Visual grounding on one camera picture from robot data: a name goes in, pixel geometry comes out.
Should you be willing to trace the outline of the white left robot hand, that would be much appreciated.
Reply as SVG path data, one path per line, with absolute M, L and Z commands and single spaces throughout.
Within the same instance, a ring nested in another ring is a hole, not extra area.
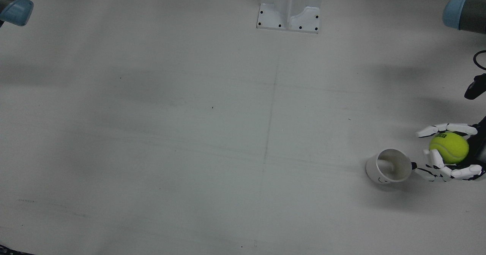
M 429 182 L 452 179 L 474 181 L 485 175 L 485 125 L 443 123 L 417 131 L 418 138 L 432 137 L 423 151 L 426 162 L 412 163 L 412 170 Z

